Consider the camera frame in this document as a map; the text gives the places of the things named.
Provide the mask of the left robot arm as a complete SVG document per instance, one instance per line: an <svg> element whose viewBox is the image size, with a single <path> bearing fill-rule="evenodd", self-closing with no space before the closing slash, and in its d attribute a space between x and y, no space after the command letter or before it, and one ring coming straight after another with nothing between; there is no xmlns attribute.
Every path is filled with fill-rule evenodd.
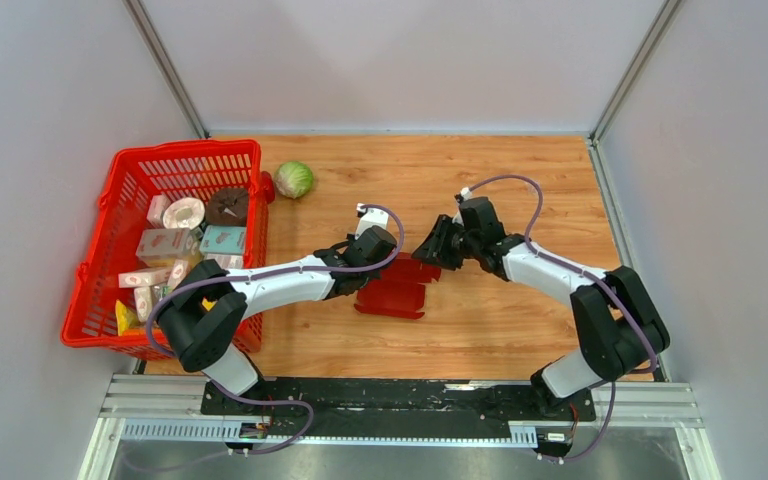
<svg viewBox="0 0 768 480"><path fill-rule="evenodd" d="M147 326L165 336L163 353L185 371L206 375L239 413L254 414L266 390L257 368L233 343L241 323L278 307L355 294L393 262L403 240L372 226L281 265L226 270L214 260L202 261L154 307Z"/></svg>

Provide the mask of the red paper box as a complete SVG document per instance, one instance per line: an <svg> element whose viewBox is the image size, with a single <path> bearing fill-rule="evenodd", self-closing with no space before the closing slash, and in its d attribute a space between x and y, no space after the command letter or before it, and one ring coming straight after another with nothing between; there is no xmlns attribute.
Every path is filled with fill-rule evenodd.
<svg viewBox="0 0 768 480"><path fill-rule="evenodd" d="M393 263L357 292L354 309L362 314L418 320L425 315L426 286L442 269L400 253Z"/></svg>

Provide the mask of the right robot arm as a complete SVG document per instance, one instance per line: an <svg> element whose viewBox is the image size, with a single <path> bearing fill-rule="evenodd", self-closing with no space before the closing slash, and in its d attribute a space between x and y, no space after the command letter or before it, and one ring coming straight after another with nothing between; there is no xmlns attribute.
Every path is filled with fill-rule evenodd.
<svg viewBox="0 0 768 480"><path fill-rule="evenodd" d="M570 308L578 347L531 377L530 404L558 417L572 396L653 363L670 335L638 273L581 265L509 233L486 197L463 200L456 216L441 215L413 258L455 271L475 260L503 281L534 288Z"/></svg>

